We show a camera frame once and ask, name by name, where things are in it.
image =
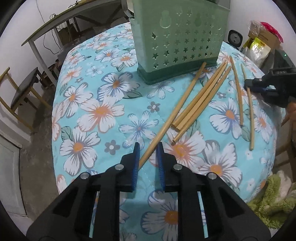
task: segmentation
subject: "keyhole-shaped cutout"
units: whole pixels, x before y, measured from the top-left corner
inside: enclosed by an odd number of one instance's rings
[[[162,28],[168,28],[172,23],[172,19],[170,17],[170,13],[168,10],[163,10],[161,12],[161,18],[159,24]]]
[[[195,26],[199,27],[202,24],[201,16],[200,13],[197,13],[195,21],[194,21]]]

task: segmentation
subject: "table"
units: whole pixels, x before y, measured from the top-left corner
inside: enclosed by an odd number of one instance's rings
[[[172,146],[176,133],[169,129],[162,142],[165,152],[174,154],[178,163],[201,174],[216,172],[244,201],[249,201],[271,172],[284,109],[252,96],[255,149],[249,151],[249,105],[240,64],[245,66],[248,78],[261,77],[263,73],[227,43],[222,44],[218,63],[229,62],[230,55],[242,89],[244,126],[238,124],[237,92],[231,71],[181,140]],[[185,106],[216,68],[202,73]],[[119,163],[123,155],[132,152],[136,141],[142,155],[194,76],[188,73],[146,85],[136,70],[129,23],[109,29],[68,53],[52,112],[54,171],[59,192],[82,172],[101,173]],[[136,192],[122,193],[121,240],[176,241],[177,197],[162,192],[157,170],[154,153],[139,171]]]
[[[78,16],[80,18],[83,18],[86,21],[90,21],[90,18],[87,17],[83,17],[81,14],[81,12],[85,11],[85,10],[90,10],[92,8],[96,8],[98,6],[104,6],[110,3],[120,3],[120,0],[88,0],[86,2],[77,4],[65,11],[63,11],[62,13],[60,13],[59,15],[57,15],[56,17],[54,17],[53,19],[49,20],[48,22],[46,22],[45,24],[43,24],[39,29],[37,29],[30,37],[28,37],[23,43],[22,46],[26,43],[29,43],[36,59],[39,61],[41,67],[43,68],[43,70],[46,72],[47,76],[50,78],[50,80],[52,81],[52,83],[57,86],[57,81],[54,78],[54,76],[52,75],[51,71],[48,69],[47,65],[45,64],[44,60],[42,59],[34,41],[38,38],[40,38],[42,35],[46,34],[47,32],[51,31],[52,29],[55,31],[55,34],[58,38],[58,42],[60,44],[60,46],[62,46],[62,42],[59,38],[58,35],[58,31],[57,31],[57,26],[59,26],[60,24],[64,23],[67,21],[68,24],[68,20],[71,18],[74,18],[75,16]]]

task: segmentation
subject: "cardboard box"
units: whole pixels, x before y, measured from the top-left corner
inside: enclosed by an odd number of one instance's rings
[[[251,22],[248,36],[252,39],[255,39],[255,37],[259,38],[262,42],[267,44],[271,50],[277,49],[281,43],[277,36],[267,31],[264,26],[258,27],[253,21]]]

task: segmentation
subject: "green plastic basket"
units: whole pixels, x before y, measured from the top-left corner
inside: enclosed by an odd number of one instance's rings
[[[229,6],[206,0],[133,0],[138,73],[147,84],[216,65]]]

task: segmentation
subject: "wooden chair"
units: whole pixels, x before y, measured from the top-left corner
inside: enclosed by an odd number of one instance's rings
[[[285,123],[289,121],[289,116],[286,116],[281,124],[283,126]],[[275,156],[282,154],[283,152],[287,152],[288,160],[282,161],[281,163],[274,165],[274,168],[279,168],[287,163],[290,163],[292,170],[292,178],[293,181],[296,181],[296,123],[289,123],[289,133],[287,137],[287,142],[276,149]]]
[[[30,126],[26,121],[24,121],[21,117],[19,117],[15,111],[16,109],[22,104],[22,101],[25,101],[26,103],[29,103],[34,109],[37,110],[37,107],[29,100],[27,95],[32,92],[37,99],[40,100],[42,104],[44,104],[47,108],[52,110],[52,106],[50,106],[33,88],[34,83],[38,83],[38,78],[37,75],[43,80],[44,83],[47,83],[41,73],[39,72],[38,68],[35,68],[24,80],[23,82],[17,86],[17,84],[14,82],[14,80],[11,78],[10,74],[8,71],[10,70],[10,67],[8,67],[5,72],[0,76],[0,84],[2,83],[5,75],[7,75],[9,82],[11,85],[15,88],[16,93],[13,97],[13,100],[11,102],[10,107],[6,102],[0,97],[0,102],[4,107],[16,118],[18,119],[21,123],[23,123],[27,128],[29,128],[31,131],[34,131],[33,127]]]

